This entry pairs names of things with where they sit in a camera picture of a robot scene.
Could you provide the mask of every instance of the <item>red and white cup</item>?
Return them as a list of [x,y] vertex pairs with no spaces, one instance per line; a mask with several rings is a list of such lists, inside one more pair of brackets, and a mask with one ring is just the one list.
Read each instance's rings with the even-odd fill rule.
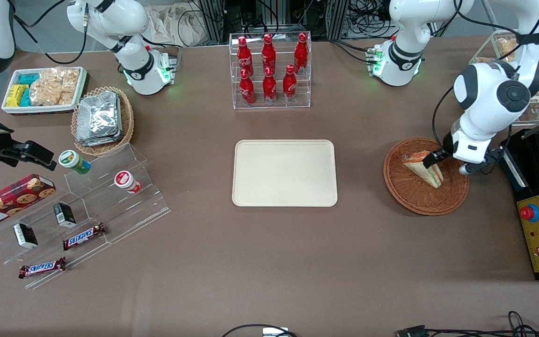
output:
[[114,183],[122,190],[126,190],[130,194],[135,194],[141,190],[141,183],[134,179],[132,173],[128,171],[119,171],[114,178]]

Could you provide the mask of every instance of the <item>small black box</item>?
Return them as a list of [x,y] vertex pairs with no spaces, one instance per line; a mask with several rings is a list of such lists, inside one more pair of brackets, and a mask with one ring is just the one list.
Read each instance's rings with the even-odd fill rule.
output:
[[60,226],[68,228],[76,226],[76,220],[74,219],[74,214],[72,214],[72,209],[70,206],[62,203],[56,203],[53,205],[53,211]]
[[24,248],[34,248],[38,246],[36,241],[35,232],[30,226],[24,224],[14,225],[15,238],[18,240],[18,244]]

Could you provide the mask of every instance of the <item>walkers cookie box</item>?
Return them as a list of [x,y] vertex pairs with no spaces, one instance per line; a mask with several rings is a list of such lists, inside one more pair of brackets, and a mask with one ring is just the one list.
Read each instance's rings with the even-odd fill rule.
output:
[[35,174],[7,186],[0,190],[0,222],[51,196],[55,191],[53,182]]

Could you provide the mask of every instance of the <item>white tray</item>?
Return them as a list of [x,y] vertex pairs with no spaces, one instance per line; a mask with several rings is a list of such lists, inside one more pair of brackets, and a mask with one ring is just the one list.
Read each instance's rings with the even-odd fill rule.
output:
[[233,202],[250,207],[332,207],[338,201],[329,140],[241,140]]
[[72,112],[75,105],[79,104],[80,97],[82,96],[82,91],[84,88],[84,83],[86,82],[86,70],[81,66],[69,66],[70,69],[80,70],[79,81],[76,84],[76,89],[74,90],[74,97],[72,98],[72,103],[67,105],[50,105],[50,106],[38,106],[38,107],[7,107],[6,99],[11,90],[11,86],[18,84],[18,77],[24,74],[36,74],[40,73],[42,70],[47,70],[49,68],[35,68],[35,69],[19,69],[15,70],[9,79],[8,88],[6,90],[6,95],[4,96],[3,102],[1,102],[1,109],[6,113],[11,115],[39,115],[44,113],[56,113],[59,111],[68,111]]

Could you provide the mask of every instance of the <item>aluminum foil package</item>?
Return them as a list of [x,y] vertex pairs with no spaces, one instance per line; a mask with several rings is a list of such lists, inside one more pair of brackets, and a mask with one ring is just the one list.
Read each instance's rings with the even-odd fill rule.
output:
[[76,141],[94,147],[122,139],[120,97],[112,91],[81,99],[78,111]]

